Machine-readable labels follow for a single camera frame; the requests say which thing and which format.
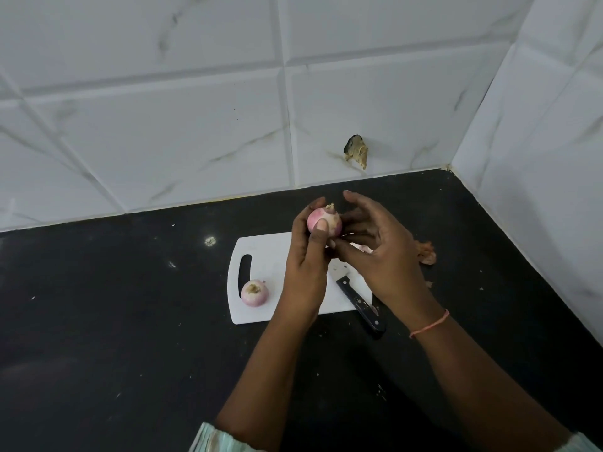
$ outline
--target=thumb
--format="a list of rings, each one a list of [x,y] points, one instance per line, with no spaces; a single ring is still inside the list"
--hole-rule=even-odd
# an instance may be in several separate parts
[[[327,238],[329,236],[327,230],[329,225],[324,219],[320,219],[310,235],[310,239],[307,242],[306,260],[313,265],[319,265],[324,263],[324,247],[327,245]]]
[[[370,254],[366,254],[358,248],[352,246],[348,241],[341,238],[333,238],[335,242],[335,252],[341,261],[352,265],[358,273],[362,274],[362,270],[366,267],[371,259]]]

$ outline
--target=black countertop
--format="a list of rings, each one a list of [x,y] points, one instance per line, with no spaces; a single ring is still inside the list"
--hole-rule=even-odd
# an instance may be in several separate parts
[[[603,444],[601,347],[460,181],[432,170],[0,234],[0,449],[186,451],[265,328],[230,321],[237,239],[289,231],[321,195],[342,210],[344,188],[432,241],[434,295],[554,416]],[[354,311],[318,317],[284,450],[455,441],[427,421],[458,431],[422,350],[385,314],[379,340]]]

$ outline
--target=fingernail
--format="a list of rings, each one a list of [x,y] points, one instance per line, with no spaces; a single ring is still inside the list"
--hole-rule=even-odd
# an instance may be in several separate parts
[[[316,229],[320,230],[320,231],[327,231],[329,225],[327,224],[327,221],[324,219],[320,219],[318,221],[318,223],[316,224]]]

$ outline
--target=person's left hand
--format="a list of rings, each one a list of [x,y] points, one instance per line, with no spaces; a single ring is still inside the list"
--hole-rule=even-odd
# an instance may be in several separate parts
[[[314,200],[295,218],[291,229],[285,283],[274,316],[299,326],[313,323],[327,289],[327,221],[319,220],[309,237],[306,231],[310,213],[325,205],[324,197]]]

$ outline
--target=person's right hand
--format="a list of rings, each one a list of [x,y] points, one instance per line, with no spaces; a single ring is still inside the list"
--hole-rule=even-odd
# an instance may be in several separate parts
[[[352,265],[371,291],[403,322],[423,316],[426,303],[433,302],[417,261],[417,245],[411,233],[380,203],[349,190],[344,198],[357,206],[342,214],[341,238],[334,238],[340,260]],[[350,244],[370,247],[365,252]]]

